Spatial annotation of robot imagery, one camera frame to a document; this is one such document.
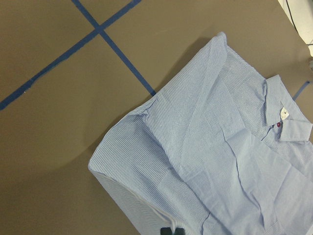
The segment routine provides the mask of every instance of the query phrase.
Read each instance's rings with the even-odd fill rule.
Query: black cable
[[[290,14],[290,18],[291,18],[292,24],[294,26],[295,31],[297,31],[297,33],[298,33],[298,30],[297,30],[297,28],[296,28],[296,26],[295,26],[295,24],[293,22],[293,18],[292,18],[291,11],[290,11],[290,8],[289,8],[288,0],[286,0],[286,3],[287,3],[287,7],[288,7],[288,10],[289,10],[289,14]]]

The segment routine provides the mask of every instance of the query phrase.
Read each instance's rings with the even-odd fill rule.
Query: shirt
[[[305,235],[311,128],[280,77],[219,33],[104,136],[89,169],[141,234]]]

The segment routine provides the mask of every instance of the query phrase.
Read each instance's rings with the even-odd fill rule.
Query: light blue fabric
[[[283,107],[290,115],[278,127]],[[105,135],[89,169],[141,234],[305,235],[311,128],[280,77],[265,80],[220,33]]]

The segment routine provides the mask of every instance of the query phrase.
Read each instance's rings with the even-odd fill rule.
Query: folded shirt
[[[219,33],[103,138],[89,169],[141,234],[310,235],[312,124]]]

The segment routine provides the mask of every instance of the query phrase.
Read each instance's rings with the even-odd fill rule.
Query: brown surface
[[[127,1],[82,3],[102,23]],[[92,31],[71,2],[0,9],[1,100]],[[219,31],[291,95],[312,80],[309,50],[272,0],[143,1],[106,30],[156,90]],[[297,100],[311,122],[312,94],[308,86]],[[104,133],[149,97],[97,36],[1,111],[0,234],[137,234],[87,164]]]

